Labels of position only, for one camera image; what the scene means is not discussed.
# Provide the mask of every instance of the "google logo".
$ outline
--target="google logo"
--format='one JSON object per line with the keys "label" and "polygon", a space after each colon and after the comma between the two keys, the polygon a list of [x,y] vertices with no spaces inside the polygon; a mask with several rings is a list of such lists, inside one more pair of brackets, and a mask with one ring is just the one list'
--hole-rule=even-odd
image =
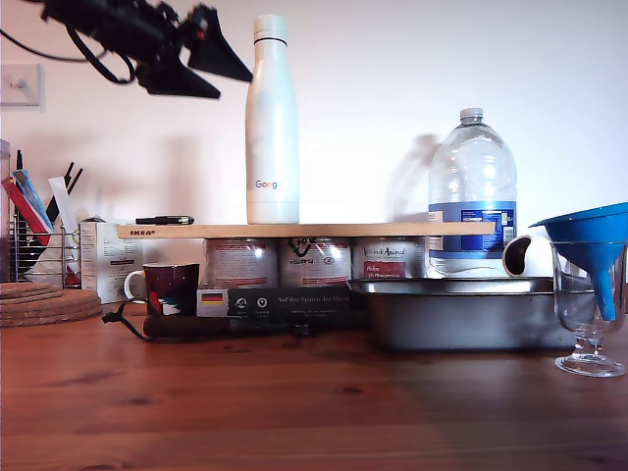
{"label": "google logo", "polygon": [[262,182],[261,180],[258,180],[257,182],[255,182],[255,186],[258,188],[272,188],[272,189],[277,189],[280,186],[282,186],[280,183],[277,182]]}

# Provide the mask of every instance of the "dark red mug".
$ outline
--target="dark red mug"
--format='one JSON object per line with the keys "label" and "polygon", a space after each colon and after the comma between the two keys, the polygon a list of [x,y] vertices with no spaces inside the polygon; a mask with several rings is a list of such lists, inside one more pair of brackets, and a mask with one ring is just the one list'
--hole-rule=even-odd
{"label": "dark red mug", "polygon": [[195,316],[198,289],[198,263],[145,263],[143,270],[131,272],[125,279],[125,295],[131,292],[131,279],[142,276],[146,284],[146,304],[152,316]]}

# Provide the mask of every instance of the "red notebook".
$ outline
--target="red notebook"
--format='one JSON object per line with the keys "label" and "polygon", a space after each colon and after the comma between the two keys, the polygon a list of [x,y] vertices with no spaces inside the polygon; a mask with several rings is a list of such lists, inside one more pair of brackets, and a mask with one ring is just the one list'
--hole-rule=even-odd
{"label": "red notebook", "polygon": [[[18,211],[20,211],[20,214],[22,214],[32,231],[34,233],[48,233],[48,229],[36,215],[34,209],[30,206],[30,203],[26,200],[20,189],[14,183],[11,183],[9,179],[3,180],[2,185],[4,189],[7,190],[7,194],[9,194],[9,197],[13,200],[16,208],[18,208]],[[36,235],[35,237],[37,237],[37,240],[39,240],[39,243],[43,246],[48,245],[50,241],[50,235]]]}

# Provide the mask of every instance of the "wall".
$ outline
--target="wall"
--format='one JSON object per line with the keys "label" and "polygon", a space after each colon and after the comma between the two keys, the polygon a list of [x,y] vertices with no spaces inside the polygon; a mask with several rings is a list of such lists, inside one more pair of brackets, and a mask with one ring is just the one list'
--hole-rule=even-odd
{"label": "wall", "polygon": [[[196,0],[171,4],[184,15]],[[216,0],[251,69],[253,19],[284,15],[298,93],[303,222],[379,222],[427,209],[430,149],[480,106],[519,172],[519,231],[547,216],[628,200],[628,2],[622,0]],[[3,2],[2,26],[77,55],[62,26]],[[2,42],[5,63],[37,59]],[[44,112],[3,111],[2,138],[46,179],[85,168],[73,200],[111,221],[191,214],[246,221],[246,84],[204,75],[220,101],[153,97],[88,65],[42,62]],[[115,58],[107,61],[125,72]],[[198,241],[159,257],[197,257]]]}

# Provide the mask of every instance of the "german flag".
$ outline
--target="german flag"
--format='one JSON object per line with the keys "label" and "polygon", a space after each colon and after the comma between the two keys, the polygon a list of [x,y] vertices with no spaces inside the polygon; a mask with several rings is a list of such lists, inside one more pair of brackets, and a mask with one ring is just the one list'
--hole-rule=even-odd
{"label": "german flag", "polygon": [[221,292],[203,292],[201,294],[201,301],[203,304],[217,305],[222,304],[224,298]]}

